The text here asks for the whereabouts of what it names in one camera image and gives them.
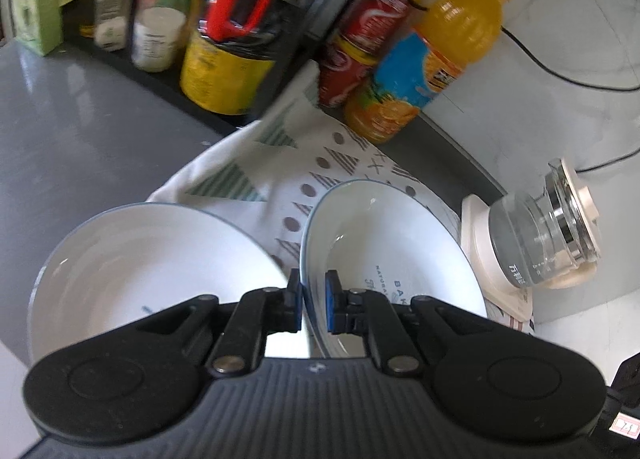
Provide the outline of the white bakery print plate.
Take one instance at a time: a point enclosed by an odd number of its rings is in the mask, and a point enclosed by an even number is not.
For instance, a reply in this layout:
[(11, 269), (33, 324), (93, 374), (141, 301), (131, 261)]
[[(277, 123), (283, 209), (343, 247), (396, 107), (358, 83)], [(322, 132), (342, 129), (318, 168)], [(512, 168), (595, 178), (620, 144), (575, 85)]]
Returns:
[(344, 289), (371, 289), (394, 304), (430, 295), (486, 316), (459, 239), (457, 214), (425, 187), (353, 180), (328, 190), (309, 214), (299, 257), (307, 316), (322, 356), (363, 353), (358, 338), (329, 331), (327, 271), (337, 272)]

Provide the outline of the patterned white table mat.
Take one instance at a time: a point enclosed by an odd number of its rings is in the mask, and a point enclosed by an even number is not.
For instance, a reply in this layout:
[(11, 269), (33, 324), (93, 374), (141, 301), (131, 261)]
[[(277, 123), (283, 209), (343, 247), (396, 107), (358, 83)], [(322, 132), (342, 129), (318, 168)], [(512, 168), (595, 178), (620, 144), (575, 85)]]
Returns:
[(283, 271), (297, 266), (303, 228), (332, 187), (384, 182), (430, 210), (454, 238), (460, 218), (409, 171), (318, 107), (315, 62), (262, 116), (205, 149), (150, 196), (215, 213), (240, 227)]

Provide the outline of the white plate blue rim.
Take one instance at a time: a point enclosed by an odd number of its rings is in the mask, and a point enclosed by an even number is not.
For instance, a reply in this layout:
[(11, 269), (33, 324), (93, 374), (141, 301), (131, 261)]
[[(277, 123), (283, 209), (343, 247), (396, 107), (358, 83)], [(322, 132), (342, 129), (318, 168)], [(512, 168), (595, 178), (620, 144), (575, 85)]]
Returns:
[(29, 357), (39, 361), (201, 294), (233, 303), (287, 282), (253, 238), (212, 213), (157, 202), (108, 210), (68, 234), (40, 269)]

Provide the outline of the beige kettle base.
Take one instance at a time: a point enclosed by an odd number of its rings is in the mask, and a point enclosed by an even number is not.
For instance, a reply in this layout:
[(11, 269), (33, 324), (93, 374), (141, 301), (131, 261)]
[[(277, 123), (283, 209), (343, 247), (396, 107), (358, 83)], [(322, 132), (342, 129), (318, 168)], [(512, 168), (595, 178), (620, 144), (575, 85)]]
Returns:
[(489, 233), (489, 207), (475, 195), (462, 200), (460, 245), (468, 258), (484, 298), (527, 326), (533, 315), (533, 296), (510, 283), (498, 262)]

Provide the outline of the white lidded seasoning jar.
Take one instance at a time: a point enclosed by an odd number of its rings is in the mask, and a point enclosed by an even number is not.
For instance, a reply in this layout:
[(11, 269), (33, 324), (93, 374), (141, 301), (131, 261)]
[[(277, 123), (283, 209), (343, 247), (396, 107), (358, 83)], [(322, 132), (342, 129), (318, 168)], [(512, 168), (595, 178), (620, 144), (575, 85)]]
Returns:
[(134, 16), (131, 60), (146, 72), (168, 69), (177, 54), (189, 0), (139, 0)]

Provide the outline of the orange juice bottle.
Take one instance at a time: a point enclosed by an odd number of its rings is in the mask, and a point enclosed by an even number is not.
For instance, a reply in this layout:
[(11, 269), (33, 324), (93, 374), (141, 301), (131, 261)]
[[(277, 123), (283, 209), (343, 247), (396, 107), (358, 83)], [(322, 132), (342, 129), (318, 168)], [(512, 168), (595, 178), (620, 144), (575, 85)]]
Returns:
[(437, 0), (344, 107), (349, 129), (389, 141), (497, 41), (510, 0)]

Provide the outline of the red cola can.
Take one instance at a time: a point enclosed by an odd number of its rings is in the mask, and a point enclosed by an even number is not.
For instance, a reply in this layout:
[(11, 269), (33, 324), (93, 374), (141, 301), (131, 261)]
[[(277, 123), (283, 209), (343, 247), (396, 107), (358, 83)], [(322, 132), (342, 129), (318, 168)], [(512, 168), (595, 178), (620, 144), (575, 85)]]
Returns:
[(341, 19), (320, 65), (318, 98), (337, 108), (375, 68), (387, 41), (410, 13), (408, 0), (355, 0)]

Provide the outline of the red handled oil jug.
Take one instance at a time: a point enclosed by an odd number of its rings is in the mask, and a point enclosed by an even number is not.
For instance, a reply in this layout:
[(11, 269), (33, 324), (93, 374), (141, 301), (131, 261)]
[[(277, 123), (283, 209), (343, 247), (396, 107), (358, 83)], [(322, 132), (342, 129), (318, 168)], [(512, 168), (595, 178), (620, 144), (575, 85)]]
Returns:
[(213, 114), (246, 114), (294, 32), (304, 1), (206, 0), (186, 46), (183, 94)]

